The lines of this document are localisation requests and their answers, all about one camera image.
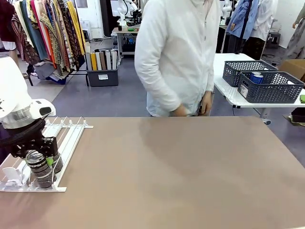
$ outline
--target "maroon shirt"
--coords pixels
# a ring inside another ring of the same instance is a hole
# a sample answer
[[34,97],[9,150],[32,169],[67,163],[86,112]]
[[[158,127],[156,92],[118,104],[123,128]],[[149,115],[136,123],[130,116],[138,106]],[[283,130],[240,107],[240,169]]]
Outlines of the maroon shirt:
[[7,0],[0,0],[0,39],[3,42],[15,42],[11,26],[14,13],[15,8]]

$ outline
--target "perforated basket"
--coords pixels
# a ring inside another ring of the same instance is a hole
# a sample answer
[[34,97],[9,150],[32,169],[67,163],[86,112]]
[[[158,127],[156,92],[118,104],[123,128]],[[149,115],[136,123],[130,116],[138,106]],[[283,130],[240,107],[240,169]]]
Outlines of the perforated basket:
[[304,83],[284,72],[260,72],[262,84],[250,80],[251,72],[241,72],[238,92],[250,103],[293,104]]
[[265,61],[225,61],[223,79],[231,86],[238,87],[240,72],[277,71]]

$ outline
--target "white table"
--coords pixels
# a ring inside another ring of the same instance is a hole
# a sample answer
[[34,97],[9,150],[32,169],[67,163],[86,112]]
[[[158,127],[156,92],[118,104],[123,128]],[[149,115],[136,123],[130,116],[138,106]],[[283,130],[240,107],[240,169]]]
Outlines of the white table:
[[294,104],[252,104],[243,98],[243,96],[237,91],[237,87],[231,87],[224,79],[224,62],[225,61],[253,61],[253,59],[245,54],[234,53],[217,53],[214,60],[214,84],[215,87],[224,96],[226,101],[236,108],[254,108],[260,113],[260,116],[267,124],[270,124],[268,115],[271,108],[274,107],[305,107],[305,104],[300,102],[298,98]]

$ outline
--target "black pants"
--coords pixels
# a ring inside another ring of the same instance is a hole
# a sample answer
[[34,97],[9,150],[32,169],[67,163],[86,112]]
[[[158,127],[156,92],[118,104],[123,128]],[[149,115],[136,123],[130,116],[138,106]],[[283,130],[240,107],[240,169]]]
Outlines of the black pants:
[[243,53],[259,61],[264,51],[265,41],[257,37],[250,37],[244,45]]
[[242,39],[240,48],[238,49],[237,46],[239,42],[239,37],[236,37],[235,35],[230,35],[227,53],[242,52],[246,39]]

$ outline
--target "basket label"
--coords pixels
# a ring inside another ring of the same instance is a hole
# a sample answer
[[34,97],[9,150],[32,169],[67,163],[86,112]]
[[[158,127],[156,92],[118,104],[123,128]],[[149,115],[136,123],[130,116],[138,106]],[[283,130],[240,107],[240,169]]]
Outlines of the basket label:
[[248,95],[248,88],[246,88],[243,84],[241,85],[241,90],[240,90],[240,94],[242,94],[243,95],[243,97],[247,97],[247,95]]
[[99,80],[108,80],[108,75],[99,75]]

